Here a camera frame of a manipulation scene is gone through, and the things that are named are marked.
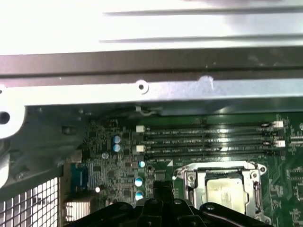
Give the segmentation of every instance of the screw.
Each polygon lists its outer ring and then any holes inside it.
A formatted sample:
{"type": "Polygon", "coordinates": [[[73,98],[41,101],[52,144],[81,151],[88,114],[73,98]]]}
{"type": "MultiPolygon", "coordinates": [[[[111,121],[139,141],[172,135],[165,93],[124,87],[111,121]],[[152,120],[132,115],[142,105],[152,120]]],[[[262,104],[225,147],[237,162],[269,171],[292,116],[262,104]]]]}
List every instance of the screw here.
{"type": "Polygon", "coordinates": [[[196,179],[196,176],[194,174],[190,174],[190,175],[187,176],[187,179],[189,181],[194,181],[196,179]]]}
{"type": "Polygon", "coordinates": [[[257,175],[257,173],[252,172],[252,173],[251,173],[251,176],[252,176],[253,178],[256,178],[258,175],[257,175]]]}
{"type": "Polygon", "coordinates": [[[214,210],[214,206],[211,205],[211,204],[207,204],[206,205],[206,209],[208,209],[208,210],[214,210]]]}
{"type": "Polygon", "coordinates": [[[104,152],[104,153],[101,155],[101,157],[102,157],[103,159],[108,159],[109,154],[106,153],[106,152],[104,152]]]}
{"type": "Polygon", "coordinates": [[[28,175],[28,171],[22,171],[15,176],[16,181],[22,180],[24,177],[28,175]]]}
{"type": "Polygon", "coordinates": [[[177,204],[177,205],[180,205],[182,203],[182,201],[181,200],[175,200],[174,203],[177,204]]]}

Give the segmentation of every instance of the silver metal panel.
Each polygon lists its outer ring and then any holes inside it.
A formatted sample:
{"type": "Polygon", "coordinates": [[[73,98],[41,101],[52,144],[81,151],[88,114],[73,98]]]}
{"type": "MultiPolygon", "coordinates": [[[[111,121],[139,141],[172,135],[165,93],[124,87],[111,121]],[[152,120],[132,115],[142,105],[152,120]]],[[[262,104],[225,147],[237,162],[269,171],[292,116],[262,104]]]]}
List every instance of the silver metal panel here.
{"type": "Polygon", "coordinates": [[[11,87],[6,97],[18,97],[24,106],[120,102],[245,100],[303,96],[303,79],[213,80],[125,84],[11,87]]]}
{"type": "Polygon", "coordinates": [[[1,7],[0,54],[303,44],[299,0],[115,0],[108,4],[86,1],[71,6],[66,1],[59,6],[35,1],[33,6],[1,7]],[[154,16],[102,14],[153,10],[154,16]]]}
{"type": "Polygon", "coordinates": [[[301,0],[111,0],[104,2],[104,12],[148,12],[180,10],[223,10],[223,9],[285,9],[303,6],[301,0]]]}

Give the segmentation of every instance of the mounting hole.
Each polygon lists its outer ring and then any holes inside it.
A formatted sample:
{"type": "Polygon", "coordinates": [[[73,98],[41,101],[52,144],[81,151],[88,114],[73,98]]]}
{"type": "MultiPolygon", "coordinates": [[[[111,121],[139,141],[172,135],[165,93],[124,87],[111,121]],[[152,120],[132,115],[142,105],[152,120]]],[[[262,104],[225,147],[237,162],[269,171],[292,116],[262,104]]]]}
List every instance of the mounting hole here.
{"type": "Polygon", "coordinates": [[[10,120],[8,112],[0,112],[0,124],[7,124],[10,120]]]}
{"type": "Polygon", "coordinates": [[[145,80],[138,80],[136,85],[142,95],[148,92],[149,86],[145,80]]]}

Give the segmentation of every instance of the capacitor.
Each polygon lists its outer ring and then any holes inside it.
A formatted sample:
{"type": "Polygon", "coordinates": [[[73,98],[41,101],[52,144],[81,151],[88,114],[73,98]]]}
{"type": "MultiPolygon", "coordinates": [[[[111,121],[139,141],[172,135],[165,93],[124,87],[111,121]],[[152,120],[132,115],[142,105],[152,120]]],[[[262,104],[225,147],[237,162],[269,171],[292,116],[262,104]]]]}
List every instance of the capacitor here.
{"type": "Polygon", "coordinates": [[[107,152],[102,153],[101,157],[103,159],[108,159],[109,158],[109,154],[107,152]]]}
{"type": "Polygon", "coordinates": [[[136,177],[134,180],[134,185],[136,185],[137,187],[141,187],[143,185],[142,177],[136,177]]]}
{"type": "Polygon", "coordinates": [[[135,198],[136,201],[138,201],[140,199],[143,199],[144,198],[143,192],[142,191],[137,191],[134,198],[135,198]]]}
{"type": "Polygon", "coordinates": [[[121,150],[121,146],[119,144],[115,144],[113,146],[113,150],[114,150],[114,152],[119,152],[121,150]]]}
{"type": "Polygon", "coordinates": [[[102,191],[104,189],[105,189],[105,186],[103,184],[101,184],[95,188],[95,192],[100,193],[100,191],[102,191]]]}
{"type": "Polygon", "coordinates": [[[143,161],[139,162],[139,167],[141,167],[141,168],[145,167],[145,162],[143,162],[143,161]]]}
{"type": "Polygon", "coordinates": [[[114,142],[114,143],[120,143],[120,142],[121,142],[121,137],[120,137],[120,136],[115,136],[115,137],[113,138],[113,142],[114,142]]]}

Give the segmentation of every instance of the chip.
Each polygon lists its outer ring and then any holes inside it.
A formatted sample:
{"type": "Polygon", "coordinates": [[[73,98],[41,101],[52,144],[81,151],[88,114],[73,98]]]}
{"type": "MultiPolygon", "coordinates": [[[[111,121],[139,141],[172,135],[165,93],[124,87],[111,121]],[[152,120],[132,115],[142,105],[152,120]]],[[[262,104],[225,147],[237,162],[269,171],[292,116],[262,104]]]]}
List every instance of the chip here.
{"type": "Polygon", "coordinates": [[[208,180],[207,202],[215,202],[239,213],[245,213],[247,195],[239,178],[218,178],[208,180]]]}
{"type": "Polygon", "coordinates": [[[130,150],[129,150],[129,149],[124,149],[123,154],[124,154],[124,155],[129,155],[129,154],[130,154],[130,150]]]}
{"type": "Polygon", "coordinates": [[[93,171],[94,172],[101,172],[101,167],[100,166],[94,166],[93,171]]]}
{"type": "Polygon", "coordinates": [[[125,189],[125,190],[123,191],[123,195],[124,195],[125,197],[131,197],[131,191],[130,191],[129,189],[125,189]]]}
{"type": "Polygon", "coordinates": [[[115,171],[114,170],[110,170],[108,173],[107,173],[108,177],[115,177],[115,171]]]}

